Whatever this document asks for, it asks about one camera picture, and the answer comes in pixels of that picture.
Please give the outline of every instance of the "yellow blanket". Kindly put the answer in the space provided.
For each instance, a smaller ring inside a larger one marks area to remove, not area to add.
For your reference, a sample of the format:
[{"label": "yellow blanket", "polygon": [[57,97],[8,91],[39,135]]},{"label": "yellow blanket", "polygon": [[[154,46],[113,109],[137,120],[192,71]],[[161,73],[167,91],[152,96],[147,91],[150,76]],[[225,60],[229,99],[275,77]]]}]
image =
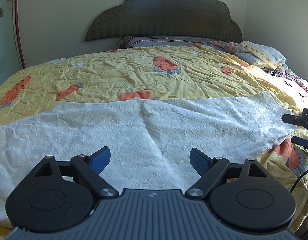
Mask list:
[{"label": "yellow blanket", "polygon": [[[201,46],[119,49],[63,58],[21,70],[0,86],[0,125],[38,114],[59,101],[198,100],[248,97],[264,91],[299,114],[306,103],[292,91],[273,85],[277,82],[273,78],[235,56]],[[295,134],[308,139],[303,128],[297,128]],[[275,151],[261,155],[258,161],[287,189],[297,179]],[[308,175],[293,195],[297,214],[290,230],[295,232],[308,214]]]}]

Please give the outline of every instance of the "metal screw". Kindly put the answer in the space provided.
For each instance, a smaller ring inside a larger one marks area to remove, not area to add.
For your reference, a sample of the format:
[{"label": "metal screw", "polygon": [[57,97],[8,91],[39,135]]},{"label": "metal screw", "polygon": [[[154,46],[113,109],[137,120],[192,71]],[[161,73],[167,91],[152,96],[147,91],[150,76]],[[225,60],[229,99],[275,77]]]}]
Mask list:
[{"label": "metal screw", "polygon": [[199,197],[204,194],[204,192],[199,188],[191,188],[187,191],[187,193],[192,197]]},{"label": "metal screw", "polygon": [[100,191],[103,197],[113,197],[116,194],[116,190],[112,188],[104,188]]}]

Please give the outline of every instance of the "headboard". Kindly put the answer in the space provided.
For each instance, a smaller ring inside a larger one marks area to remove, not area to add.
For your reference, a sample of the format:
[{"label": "headboard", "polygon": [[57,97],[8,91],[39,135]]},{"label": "headboard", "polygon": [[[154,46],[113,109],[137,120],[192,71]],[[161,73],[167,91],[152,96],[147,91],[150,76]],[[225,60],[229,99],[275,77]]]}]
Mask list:
[{"label": "headboard", "polygon": [[241,42],[241,30],[218,0],[125,0],[101,13],[85,41],[109,37],[176,35]]}]

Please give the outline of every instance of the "white embossed fabric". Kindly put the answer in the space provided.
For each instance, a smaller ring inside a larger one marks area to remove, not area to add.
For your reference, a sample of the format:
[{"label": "white embossed fabric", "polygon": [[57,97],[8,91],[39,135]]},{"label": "white embossed fabric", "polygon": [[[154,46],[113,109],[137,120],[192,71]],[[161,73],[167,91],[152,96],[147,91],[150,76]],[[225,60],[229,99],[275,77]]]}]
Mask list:
[{"label": "white embossed fabric", "polygon": [[101,176],[119,192],[184,191],[199,179],[189,162],[193,147],[209,157],[243,163],[295,129],[281,121],[285,113],[289,112],[269,92],[199,101],[60,102],[41,114],[0,126],[0,225],[11,226],[5,201],[44,156],[64,161],[108,146],[111,161]]}]

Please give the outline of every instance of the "wall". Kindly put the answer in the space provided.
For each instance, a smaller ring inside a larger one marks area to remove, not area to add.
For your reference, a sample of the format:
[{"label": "wall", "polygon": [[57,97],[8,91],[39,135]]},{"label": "wall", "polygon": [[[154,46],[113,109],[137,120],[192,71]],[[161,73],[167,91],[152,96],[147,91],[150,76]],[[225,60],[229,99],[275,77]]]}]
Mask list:
[{"label": "wall", "polygon": [[[221,0],[244,30],[247,0]],[[26,66],[60,57],[115,49],[119,38],[84,42],[93,20],[122,0],[18,0],[20,40]]]},{"label": "wall", "polygon": [[16,51],[12,1],[0,0],[3,16],[0,17],[0,85],[21,69]]},{"label": "wall", "polygon": [[308,0],[248,0],[244,39],[276,48],[308,80]]}]

